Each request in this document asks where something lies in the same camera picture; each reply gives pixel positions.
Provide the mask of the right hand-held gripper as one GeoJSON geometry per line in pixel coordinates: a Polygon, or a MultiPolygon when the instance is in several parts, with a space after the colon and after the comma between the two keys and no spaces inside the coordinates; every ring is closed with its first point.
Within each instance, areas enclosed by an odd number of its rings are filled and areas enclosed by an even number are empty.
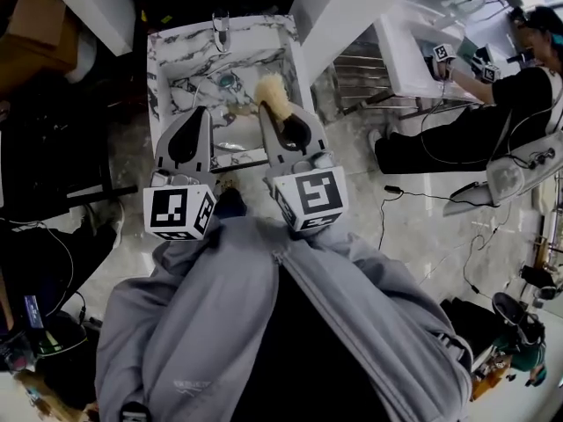
{"type": "Polygon", "coordinates": [[[293,110],[288,141],[267,103],[260,104],[259,119],[272,167],[265,181],[285,222],[295,232],[334,224],[348,210],[347,186],[344,169],[325,151],[328,141],[322,122],[315,114],[293,110]]]}

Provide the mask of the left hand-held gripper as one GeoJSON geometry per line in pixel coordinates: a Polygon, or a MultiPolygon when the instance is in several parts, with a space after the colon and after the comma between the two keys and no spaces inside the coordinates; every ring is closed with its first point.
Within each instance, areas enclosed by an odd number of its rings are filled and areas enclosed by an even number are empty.
{"type": "MultiPolygon", "coordinates": [[[[209,172],[212,127],[205,106],[182,113],[161,134],[155,154],[158,169],[209,172]]],[[[199,241],[205,237],[216,206],[208,184],[187,175],[154,171],[143,189],[144,230],[165,241],[199,241]]]]}

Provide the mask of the person's left forearm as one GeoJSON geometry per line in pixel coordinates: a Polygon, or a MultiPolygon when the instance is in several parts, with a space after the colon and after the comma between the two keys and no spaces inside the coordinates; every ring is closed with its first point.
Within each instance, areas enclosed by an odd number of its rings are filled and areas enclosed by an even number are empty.
{"type": "Polygon", "coordinates": [[[210,231],[199,241],[165,241],[153,251],[154,270],[150,275],[156,282],[173,282],[185,277],[205,253],[215,254],[221,248],[227,228],[242,217],[219,219],[214,217],[210,231]]]}

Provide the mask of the person's right forearm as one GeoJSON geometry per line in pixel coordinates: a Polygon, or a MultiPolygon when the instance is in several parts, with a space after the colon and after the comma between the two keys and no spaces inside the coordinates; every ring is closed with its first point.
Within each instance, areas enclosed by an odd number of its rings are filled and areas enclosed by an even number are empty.
{"type": "Polygon", "coordinates": [[[304,240],[313,248],[340,255],[375,283],[378,283],[384,272],[389,271],[395,264],[394,260],[340,223],[326,228],[293,232],[291,238],[304,240]]]}

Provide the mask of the person's black shoe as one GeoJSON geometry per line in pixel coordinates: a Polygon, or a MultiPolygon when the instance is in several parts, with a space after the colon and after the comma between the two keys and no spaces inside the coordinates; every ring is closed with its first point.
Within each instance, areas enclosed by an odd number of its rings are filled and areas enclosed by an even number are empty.
{"type": "Polygon", "coordinates": [[[234,187],[224,190],[219,196],[215,206],[215,216],[219,219],[243,217],[247,214],[247,205],[241,193],[234,187]]]}

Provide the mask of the marble sink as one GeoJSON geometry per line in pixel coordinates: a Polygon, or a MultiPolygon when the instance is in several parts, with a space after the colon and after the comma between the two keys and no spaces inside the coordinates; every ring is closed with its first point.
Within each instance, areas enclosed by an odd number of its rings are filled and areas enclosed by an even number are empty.
{"type": "MultiPolygon", "coordinates": [[[[259,76],[279,73],[291,102],[313,110],[310,82],[294,19],[290,15],[250,16],[230,20],[230,50],[220,53],[212,22],[185,25],[149,36],[147,86],[151,140],[192,107],[197,84],[217,68],[246,69],[259,76]]],[[[229,153],[213,144],[214,172],[265,164],[262,148],[229,153]]]]}

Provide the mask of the chrome faucet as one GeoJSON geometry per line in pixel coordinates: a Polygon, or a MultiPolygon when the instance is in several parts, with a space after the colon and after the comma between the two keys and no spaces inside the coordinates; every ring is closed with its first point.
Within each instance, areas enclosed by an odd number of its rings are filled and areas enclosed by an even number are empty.
{"type": "Polygon", "coordinates": [[[212,25],[216,48],[220,53],[230,50],[230,14],[217,9],[212,14],[212,25]]]}

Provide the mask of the black metal work table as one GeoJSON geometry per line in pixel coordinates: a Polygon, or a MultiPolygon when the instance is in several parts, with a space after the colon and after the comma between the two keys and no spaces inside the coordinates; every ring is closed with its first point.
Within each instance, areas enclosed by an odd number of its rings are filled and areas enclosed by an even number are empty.
{"type": "Polygon", "coordinates": [[[113,185],[103,116],[76,102],[11,101],[0,121],[0,219],[42,222],[137,193],[136,185],[113,185]]]}

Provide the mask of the cardboard box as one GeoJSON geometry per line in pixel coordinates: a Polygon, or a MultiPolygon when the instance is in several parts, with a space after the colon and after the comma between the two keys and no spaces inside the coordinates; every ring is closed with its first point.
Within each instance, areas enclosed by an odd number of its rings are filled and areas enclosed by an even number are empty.
{"type": "Polygon", "coordinates": [[[0,78],[77,65],[79,28],[62,0],[0,0],[0,78]]]}

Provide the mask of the person's grey jacket torso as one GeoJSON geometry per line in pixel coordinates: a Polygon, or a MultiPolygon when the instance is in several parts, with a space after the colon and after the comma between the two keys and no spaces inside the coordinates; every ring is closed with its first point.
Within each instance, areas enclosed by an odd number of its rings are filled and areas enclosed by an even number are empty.
{"type": "Polygon", "coordinates": [[[397,260],[375,283],[242,217],[185,277],[118,284],[97,352],[101,422],[458,422],[472,351],[397,260]]]}

